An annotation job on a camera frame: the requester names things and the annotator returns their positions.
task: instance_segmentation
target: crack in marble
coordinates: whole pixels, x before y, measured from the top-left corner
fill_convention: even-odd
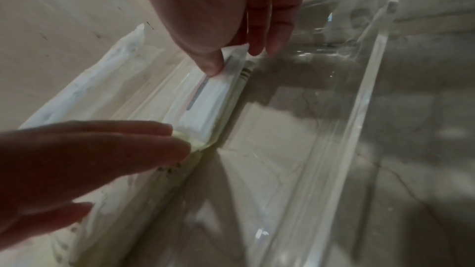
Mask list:
[[[447,250],[450,254],[450,256],[452,257],[452,260],[454,262],[454,266],[455,267],[462,267],[462,265],[460,264],[460,262],[458,261],[457,259],[457,251],[455,249],[455,246],[453,245],[453,242],[452,240],[450,239],[450,235],[447,231],[447,229],[445,228],[445,226],[443,225],[442,221],[440,221],[440,219],[437,217],[437,214],[433,211],[433,209],[430,207],[429,204],[427,204],[426,202],[424,202],[422,199],[418,198],[415,193],[412,191],[412,189],[406,184],[406,182],[403,180],[403,178],[401,177],[401,175],[399,173],[397,173],[396,171],[394,170],[391,170],[389,168],[386,168],[384,166],[382,166],[381,164],[379,163],[375,163],[373,161],[371,161],[370,159],[368,159],[366,156],[358,153],[358,152],[355,152],[357,156],[363,158],[364,160],[366,160],[367,162],[371,163],[375,168],[377,169],[380,169],[380,170],[383,170],[391,175],[393,175],[397,180],[398,182],[404,187],[404,189],[406,190],[406,192],[409,194],[409,196],[411,198],[413,198],[417,203],[419,203],[424,209],[425,211],[429,214],[429,216],[434,220],[434,222],[437,224],[437,226],[440,228],[440,230],[442,231],[442,233],[444,234],[445,236],[445,239],[447,241]]]

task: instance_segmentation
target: hand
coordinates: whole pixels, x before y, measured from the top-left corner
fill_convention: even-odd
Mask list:
[[[249,54],[282,50],[302,0],[150,0],[173,40],[208,75],[224,66],[221,48],[249,43]]]
[[[84,218],[72,200],[115,178],[184,160],[187,142],[146,121],[67,122],[0,134],[0,249]]]

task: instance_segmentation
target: person's left hand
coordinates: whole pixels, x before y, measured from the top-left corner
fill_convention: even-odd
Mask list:
[[[84,218],[72,200],[115,178],[186,159],[170,125],[67,122],[0,133],[0,249]]]

